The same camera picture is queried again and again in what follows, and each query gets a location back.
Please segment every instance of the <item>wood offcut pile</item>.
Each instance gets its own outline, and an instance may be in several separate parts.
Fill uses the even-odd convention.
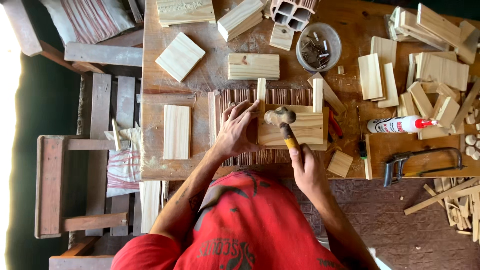
[[[447,213],[450,226],[457,227],[460,234],[472,236],[472,241],[479,239],[480,218],[480,177],[435,178],[435,190],[427,184],[423,186],[432,198],[404,210],[406,215],[421,210],[431,204],[440,204]]]
[[[476,80],[468,70],[480,31],[467,21],[456,26],[423,4],[417,14],[396,7],[386,19],[391,39],[372,37],[370,54],[358,59],[363,99],[377,101],[379,108],[397,106],[397,116],[438,121],[418,132],[419,140],[463,134],[464,119],[467,124],[478,122],[473,106],[480,81],[466,93],[467,84]],[[409,54],[407,91],[399,96],[394,78],[397,41],[422,41],[440,50]]]

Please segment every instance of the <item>tattoo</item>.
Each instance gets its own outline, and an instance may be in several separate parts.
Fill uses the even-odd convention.
[[[200,205],[202,204],[205,193],[206,193],[206,189],[202,189],[197,194],[193,195],[188,199],[188,202],[190,203],[190,209],[192,210],[193,213],[196,213],[200,208]]]
[[[185,196],[185,192],[187,192],[187,190],[188,190],[188,187],[185,188],[185,190],[182,192],[182,194],[180,195],[179,199],[175,202],[175,204],[178,204],[180,202],[180,199]]]

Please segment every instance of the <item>man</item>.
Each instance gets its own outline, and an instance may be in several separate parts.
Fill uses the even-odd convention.
[[[215,145],[165,205],[149,234],[128,242],[112,269],[378,269],[330,192],[322,160],[290,150],[295,182],[323,218],[321,246],[294,195],[257,172],[212,178],[222,162],[263,146],[247,140],[259,100],[222,114]]]

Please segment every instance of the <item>hammer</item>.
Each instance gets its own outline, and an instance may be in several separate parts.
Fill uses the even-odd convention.
[[[298,150],[299,154],[301,153],[300,145],[289,125],[297,119],[295,112],[289,111],[285,107],[278,107],[275,110],[267,111],[264,119],[266,123],[276,125],[280,128],[280,132],[283,135],[288,149],[294,147]]]

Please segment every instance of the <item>red t-shirt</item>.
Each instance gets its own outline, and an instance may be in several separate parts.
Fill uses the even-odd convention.
[[[159,234],[129,241],[111,269],[342,269],[321,246],[294,195],[256,172],[233,172],[210,184],[200,216],[180,244]]]

